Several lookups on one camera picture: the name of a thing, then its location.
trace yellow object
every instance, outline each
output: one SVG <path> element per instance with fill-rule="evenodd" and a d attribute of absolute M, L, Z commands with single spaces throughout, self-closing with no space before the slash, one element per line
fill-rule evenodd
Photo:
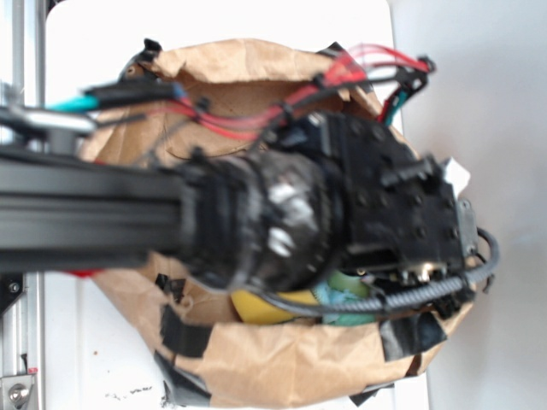
<path fill-rule="evenodd" d="M 309 290 L 279 293 L 278 295 L 288 301 L 307 303 L 309 305 L 319 304 Z M 233 292 L 232 302 L 241 320 L 252 325 L 272 325 L 296 318 L 295 314 L 273 307 L 260 297 L 246 290 L 236 290 Z"/>

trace metal frame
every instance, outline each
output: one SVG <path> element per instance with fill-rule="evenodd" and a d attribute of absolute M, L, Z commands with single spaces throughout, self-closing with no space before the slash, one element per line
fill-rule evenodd
<path fill-rule="evenodd" d="M 0 0 L 0 81 L 9 92 L 0 92 L 0 104 L 12 99 L 27 106 L 44 103 L 45 0 Z M 0 142 L 13 138 L 0 129 Z M 25 275 L 22 297 L 2 318 L 3 410 L 16 404 L 8 400 L 10 379 L 26 383 L 30 400 L 22 408 L 44 409 L 44 277 Z"/>

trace white wall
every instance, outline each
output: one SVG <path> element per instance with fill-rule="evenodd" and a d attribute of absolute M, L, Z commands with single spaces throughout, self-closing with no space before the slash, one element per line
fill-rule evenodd
<path fill-rule="evenodd" d="M 546 408 L 547 2 L 392 0 L 396 46 L 438 73 L 403 111 L 420 150 L 453 155 L 502 245 L 489 296 L 432 363 L 433 410 Z"/>

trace teal wire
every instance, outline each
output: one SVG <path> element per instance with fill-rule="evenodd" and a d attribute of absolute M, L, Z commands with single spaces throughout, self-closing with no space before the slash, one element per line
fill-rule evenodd
<path fill-rule="evenodd" d="M 393 122 L 393 118 L 395 117 L 395 114 L 397 113 L 399 109 L 401 109 L 401 107 L 404 105 L 404 103 L 407 101 L 408 98 L 409 98 L 409 94 L 407 94 L 404 91 L 401 91 L 401 93 L 399 94 L 399 101 L 397 101 L 397 105 L 393 107 L 391 112 L 385 118 L 385 124 L 387 126 L 391 125 L 391 123 Z"/>
<path fill-rule="evenodd" d="M 93 111 L 99 108 L 99 101 L 93 96 L 76 97 L 72 100 L 59 102 L 48 107 L 54 111 L 63 111 L 65 113 L 81 113 Z"/>

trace cable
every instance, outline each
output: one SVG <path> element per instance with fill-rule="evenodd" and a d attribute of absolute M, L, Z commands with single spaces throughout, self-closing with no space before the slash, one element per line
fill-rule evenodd
<path fill-rule="evenodd" d="M 108 126 L 118 126 L 120 124 L 127 124 L 130 122 L 146 120 L 147 118 L 148 118 L 147 114 L 144 114 L 144 113 L 134 114 L 134 115 L 129 115 L 127 117 L 122 117 L 118 120 L 108 120 L 108 121 L 97 122 L 97 128 L 105 128 Z"/>
<path fill-rule="evenodd" d="M 85 111 L 94 111 L 99 108 L 99 100 L 94 96 L 81 96 L 65 102 L 59 102 L 48 107 L 53 111 L 63 111 L 65 113 L 82 113 Z"/>
<path fill-rule="evenodd" d="M 263 140 L 261 136 L 266 135 L 268 131 L 271 131 L 276 126 L 282 125 L 283 121 L 286 120 L 286 110 L 282 107 L 288 107 L 290 108 L 290 111 L 293 112 L 304 105 L 329 97 L 340 89 L 360 86 L 365 81 L 369 84 L 380 84 L 388 81 L 397 81 L 401 78 L 400 73 L 396 73 L 391 77 L 369 79 L 368 74 L 365 71 L 367 68 L 369 71 L 370 69 L 374 70 L 383 67 L 397 67 L 399 69 L 404 67 L 406 70 L 416 70 L 424 73 L 430 71 L 430 67 L 426 62 L 417 61 L 403 53 L 381 45 L 362 44 L 355 54 L 356 56 L 380 54 L 394 58 L 394 60 L 359 64 L 356 62 L 354 56 L 348 51 L 342 51 L 333 60 L 331 66 L 323 74 L 320 74 L 317 79 L 314 79 L 312 83 L 298 89 L 283 100 L 282 103 L 274 104 L 257 115 L 241 117 L 221 117 L 213 115 L 208 112 L 203 112 L 203 110 L 196 109 L 187 95 L 175 100 L 173 105 L 157 110 L 156 112 L 167 111 L 183 114 L 191 117 L 194 122 L 223 137 L 247 141 L 255 140 L 256 144 L 260 144 Z M 382 118 L 390 119 L 408 98 L 410 98 L 410 94 L 401 95 L 400 98 L 397 99 L 398 103 L 396 104 L 396 107 L 385 106 L 385 112 Z"/>
<path fill-rule="evenodd" d="M 393 122 L 395 114 L 404 103 L 409 99 L 408 92 L 401 88 L 397 88 L 388 98 L 385 100 L 382 112 L 378 116 L 378 121 L 390 126 Z"/>
<path fill-rule="evenodd" d="M 462 275 L 463 278 L 455 276 L 438 282 L 431 282 L 420 288 L 387 295 L 381 299 L 370 297 L 359 302 L 347 304 L 315 306 L 290 302 L 272 292 L 251 291 L 277 308 L 309 317 L 320 317 L 327 313 L 385 313 L 412 308 L 457 292 L 466 287 L 468 283 L 476 284 L 482 282 L 492 275 L 492 270 L 499 263 L 499 245 L 497 240 L 487 231 L 479 228 L 478 233 L 488 243 L 491 252 L 490 259 L 484 265 L 465 271 Z"/>

